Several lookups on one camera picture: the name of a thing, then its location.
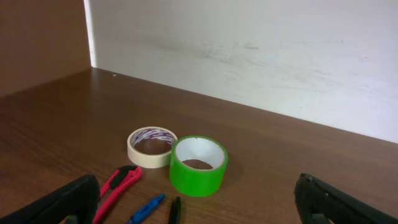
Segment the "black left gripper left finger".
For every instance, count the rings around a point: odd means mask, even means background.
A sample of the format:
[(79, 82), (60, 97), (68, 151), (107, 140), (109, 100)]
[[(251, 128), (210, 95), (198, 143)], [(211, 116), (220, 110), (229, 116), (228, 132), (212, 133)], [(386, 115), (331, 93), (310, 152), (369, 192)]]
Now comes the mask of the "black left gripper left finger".
[(1, 223), (93, 223), (99, 199), (97, 178), (86, 174), (2, 217)]

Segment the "blue pen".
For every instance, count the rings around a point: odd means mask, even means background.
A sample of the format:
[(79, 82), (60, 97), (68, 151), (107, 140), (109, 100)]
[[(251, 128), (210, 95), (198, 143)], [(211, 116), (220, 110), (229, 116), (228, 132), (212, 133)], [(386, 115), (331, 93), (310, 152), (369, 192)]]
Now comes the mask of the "blue pen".
[(126, 224), (140, 224), (142, 223), (163, 201), (165, 198), (164, 194), (157, 196), (152, 199), (149, 203), (141, 207), (137, 212), (135, 212)]

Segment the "red utility knife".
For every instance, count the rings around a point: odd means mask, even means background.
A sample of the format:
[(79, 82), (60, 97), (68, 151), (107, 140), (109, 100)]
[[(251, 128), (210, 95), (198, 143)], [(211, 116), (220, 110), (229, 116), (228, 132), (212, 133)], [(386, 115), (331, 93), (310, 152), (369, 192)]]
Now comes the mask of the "red utility knife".
[(100, 188), (101, 200), (109, 190), (111, 193), (96, 211), (93, 224), (98, 224), (109, 212), (117, 199), (132, 185), (141, 179), (142, 169), (138, 166), (122, 166), (114, 171), (111, 177)]

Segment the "green tape roll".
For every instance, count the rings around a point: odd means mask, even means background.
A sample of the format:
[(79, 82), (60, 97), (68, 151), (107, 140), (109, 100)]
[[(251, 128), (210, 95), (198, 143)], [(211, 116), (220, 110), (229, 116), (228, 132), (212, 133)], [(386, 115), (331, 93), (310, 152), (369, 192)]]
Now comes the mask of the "green tape roll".
[[(201, 161), (211, 169), (196, 169), (185, 161)], [(185, 136), (172, 146), (169, 180), (182, 194), (191, 197), (207, 197), (221, 186), (228, 163), (226, 149), (214, 139), (205, 136)]]

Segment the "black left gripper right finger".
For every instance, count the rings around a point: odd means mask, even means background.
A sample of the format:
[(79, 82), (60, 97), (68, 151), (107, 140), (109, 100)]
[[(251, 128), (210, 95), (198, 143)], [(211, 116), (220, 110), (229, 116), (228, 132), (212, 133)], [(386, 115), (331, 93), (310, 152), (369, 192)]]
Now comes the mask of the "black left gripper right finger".
[(370, 207), (310, 174), (300, 174), (294, 195), (302, 223), (397, 224), (397, 218)]

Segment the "beige masking tape roll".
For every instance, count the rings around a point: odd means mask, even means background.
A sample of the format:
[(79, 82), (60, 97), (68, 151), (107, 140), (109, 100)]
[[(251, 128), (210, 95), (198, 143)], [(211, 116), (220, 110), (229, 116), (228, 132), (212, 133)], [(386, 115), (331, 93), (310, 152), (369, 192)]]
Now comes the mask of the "beige masking tape roll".
[(157, 126), (148, 126), (133, 131), (127, 139), (128, 158), (135, 165), (148, 169), (157, 169), (170, 164), (170, 149), (161, 154), (147, 154), (138, 151), (135, 145), (143, 140), (160, 140), (173, 146), (178, 140), (173, 132)]

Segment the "black marker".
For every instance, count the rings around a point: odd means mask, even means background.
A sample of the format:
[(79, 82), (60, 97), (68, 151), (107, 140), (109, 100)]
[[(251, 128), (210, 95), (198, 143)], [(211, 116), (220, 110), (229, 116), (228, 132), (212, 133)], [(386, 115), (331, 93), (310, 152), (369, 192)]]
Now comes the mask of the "black marker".
[(172, 202), (170, 208), (168, 224), (179, 224), (180, 216), (181, 216), (181, 198), (176, 197), (175, 200)]

